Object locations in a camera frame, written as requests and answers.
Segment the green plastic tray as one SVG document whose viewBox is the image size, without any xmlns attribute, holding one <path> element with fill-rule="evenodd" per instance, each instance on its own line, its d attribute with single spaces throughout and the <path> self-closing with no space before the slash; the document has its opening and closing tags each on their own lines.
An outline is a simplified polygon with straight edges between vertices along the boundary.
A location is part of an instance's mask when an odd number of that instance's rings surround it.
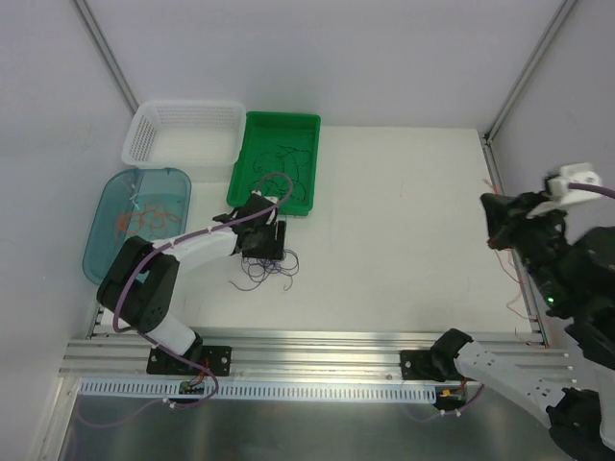
<svg viewBox="0 0 615 461">
<path fill-rule="evenodd" d="M 227 204 L 241 206 L 256 189 L 289 199 L 281 213 L 306 217 L 313 208 L 321 117 L 317 114 L 250 111 Z"/>
</svg>

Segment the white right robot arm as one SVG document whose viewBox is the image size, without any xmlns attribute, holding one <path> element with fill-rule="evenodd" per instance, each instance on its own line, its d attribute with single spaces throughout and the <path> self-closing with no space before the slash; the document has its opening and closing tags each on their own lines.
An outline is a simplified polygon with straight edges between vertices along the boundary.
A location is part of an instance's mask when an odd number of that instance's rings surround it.
<svg viewBox="0 0 615 461">
<path fill-rule="evenodd" d="M 518 255 L 545 304 L 547 316 L 586 361 L 594 389 L 558 387 L 467 338 L 458 348 L 435 351 L 440 377 L 465 377 L 497 391 L 548 429 L 552 441 L 575 460 L 614 457 L 614 229 L 594 227 L 575 242 L 566 238 L 566 213 L 540 210 L 543 193 L 480 197 L 493 250 Z"/>
</svg>

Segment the teal transparent plastic bin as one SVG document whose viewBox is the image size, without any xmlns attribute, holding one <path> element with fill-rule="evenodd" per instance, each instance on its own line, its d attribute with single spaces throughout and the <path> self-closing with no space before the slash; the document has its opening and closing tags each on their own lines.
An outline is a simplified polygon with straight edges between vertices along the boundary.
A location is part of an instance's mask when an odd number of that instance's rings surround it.
<svg viewBox="0 0 615 461">
<path fill-rule="evenodd" d="M 102 282 L 124 242 L 184 233 L 191 181 L 176 168 L 124 170 L 105 185 L 83 258 L 86 278 Z"/>
</svg>

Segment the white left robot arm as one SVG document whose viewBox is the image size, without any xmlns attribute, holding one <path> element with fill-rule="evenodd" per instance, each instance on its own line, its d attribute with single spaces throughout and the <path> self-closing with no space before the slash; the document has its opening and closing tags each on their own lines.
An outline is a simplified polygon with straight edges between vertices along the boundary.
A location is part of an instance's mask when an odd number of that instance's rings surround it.
<svg viewBox="0 0 615 461">
<path fill-rule="evenodd" d="M 219 258 L 270 249 L 282 202 L 254 191 L 244 206 L 214 217 L 202 230 L 126 240 L 96 294 L 112 313 L 113 330 L 136 332 L 167 354 L 178 372 L 195 372 L 203 339 L 171 312 L 178 279 Z"/>
</svg>

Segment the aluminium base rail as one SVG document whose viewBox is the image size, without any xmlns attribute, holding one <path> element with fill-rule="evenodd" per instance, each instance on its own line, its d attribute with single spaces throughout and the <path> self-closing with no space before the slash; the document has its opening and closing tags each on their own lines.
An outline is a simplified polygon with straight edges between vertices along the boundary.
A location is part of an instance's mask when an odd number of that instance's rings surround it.
<svg viewBox="0 0 615 461">
<path fill-rule="evenodd" d="M 235 380 L 385 383 L 402 379 L 400 352 L 423 350 L 436 333 L 283 331 L 199 328 L 208 345 L 232 349 Z M 542 347 L 538 333 L 477 333 L 475 340 L 519 368 L 552 381 L 576 384 L 579 373 L 570 352 Z M 63 376 L 144 377 L 150 346 L 132 333 L 95 328 L 87 339 L 68 342 Z"/>
</svg>

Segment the white perforated plastic basket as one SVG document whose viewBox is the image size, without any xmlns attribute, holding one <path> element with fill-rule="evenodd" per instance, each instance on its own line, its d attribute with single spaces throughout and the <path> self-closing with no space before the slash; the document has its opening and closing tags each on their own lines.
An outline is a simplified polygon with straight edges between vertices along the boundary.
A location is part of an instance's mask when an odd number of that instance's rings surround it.
<svg viewBox="0 0 615 461">
<path fill-rule="evenodd" d="M 140 105 L 121 160 L 138 168 L 228 167 L 239 158 L 247 112 L 235 101 L 156 100 Z"/>
</svg>

